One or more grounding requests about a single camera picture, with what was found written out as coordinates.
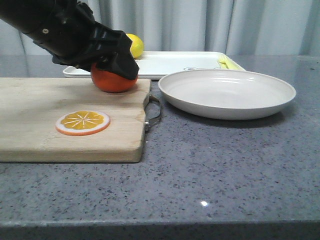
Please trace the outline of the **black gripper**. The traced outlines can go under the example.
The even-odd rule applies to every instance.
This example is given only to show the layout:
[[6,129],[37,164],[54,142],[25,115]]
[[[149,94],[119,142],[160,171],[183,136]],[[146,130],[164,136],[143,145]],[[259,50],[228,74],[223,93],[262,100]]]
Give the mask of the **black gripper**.
[[48,51],[52,61],[86,71],[92,64],[128,80],[139,67],[130,47],[132,41],[121,30],[95,21],[92,10],[77,0],[53,0],[46,20],[32,33],[33,42]]

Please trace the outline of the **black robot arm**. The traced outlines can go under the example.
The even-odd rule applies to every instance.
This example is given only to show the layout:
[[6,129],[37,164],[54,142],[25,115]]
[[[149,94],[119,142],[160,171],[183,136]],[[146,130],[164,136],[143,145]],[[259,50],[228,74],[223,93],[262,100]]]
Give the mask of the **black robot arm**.
[[55,64],[90,71],[91,66],[128,80],[139,67],[121,30],[97,22],[77,0],[2,0],[0,18],[52,55]]

